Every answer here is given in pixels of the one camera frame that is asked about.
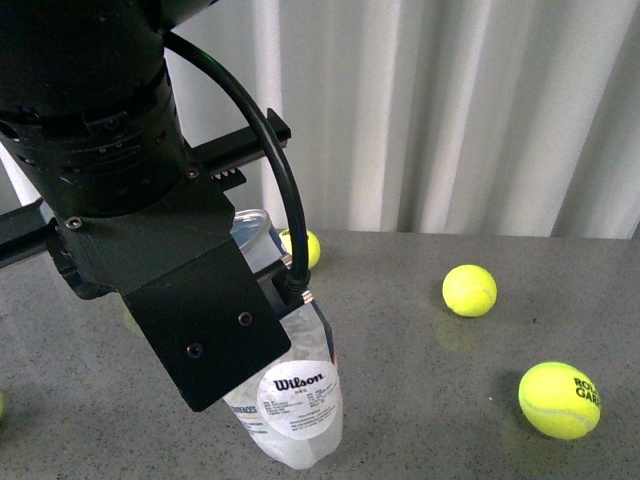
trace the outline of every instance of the screw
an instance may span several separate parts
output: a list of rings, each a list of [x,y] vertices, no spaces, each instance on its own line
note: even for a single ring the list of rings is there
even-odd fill
[[[200,343],[192,343],[187,347],[187,355],[191,358],[200,358],[204,355],[204,347]]]
[[[251,322],[253,322],[253,317],[249,312],[242,312],[238,315],[238,322],[240,322],[240,325],[243,327],[248,327],[251,325]]]
[[[160,145],[167,138],[167,132],[163,131],[160,135],[156,137],[156,145]]]
[[[69,230],[78,230],[82,226],[82,219],[80,217],[69,217],[65,225]]]
[[[102,128],[107,133],[116,133],[122,129],[123,125],[119,118],[109,118],[102,124]]]

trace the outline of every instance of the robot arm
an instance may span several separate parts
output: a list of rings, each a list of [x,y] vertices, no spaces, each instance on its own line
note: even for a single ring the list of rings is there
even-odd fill
[[[120,294],[196,411],[288,350],[279,319],[302,303],[308,281],[304,216],[280,145],[288,128],[168,32],[211,3],[0,6],[0,141],[43,198],[0,217],[0,266],[46,246],[81,298]],[[187,145],[165,45],[216,80],[250,129]],[[254,276],[230,234],[224,191],[263,150],[300,235],[291,270],[277,262]]]

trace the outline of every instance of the tennis ball logo text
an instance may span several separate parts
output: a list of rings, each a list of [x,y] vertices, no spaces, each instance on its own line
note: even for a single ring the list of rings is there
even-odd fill
[[[574,378],[573,381],[576,382],[576,395],[589,400],[596,407],[600,408],[600,399],[598,398],[598,391],[595,387],[589,382],[579,378]]]

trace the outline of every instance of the white curtain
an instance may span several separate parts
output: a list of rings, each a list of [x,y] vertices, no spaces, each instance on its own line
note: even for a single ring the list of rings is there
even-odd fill
[[[638,0],[219,0],[177,31],[291,126],[311,229],[630,238]],[[168,55],[191,144],[244,126]],[[284,214],[266,162],[231,194]]]

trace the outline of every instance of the black metal bracket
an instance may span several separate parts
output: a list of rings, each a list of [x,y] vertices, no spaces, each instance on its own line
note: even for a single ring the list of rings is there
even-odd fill
[[[42,199],[0,216],[0,268],[46,250],[56,235],[53,212]]]
[[[291,129],[276,112],[269,109],[267,120],[285,147]],[[191,149],[192,162],[206,168],[212,177],[223,175],[264,156],[251,127],[245,127]]]
[[[59,228],[80,293],[119,293],[195,411],[280,357],[290,341],[230,234],[233,206],[187,169],[143,210]]]

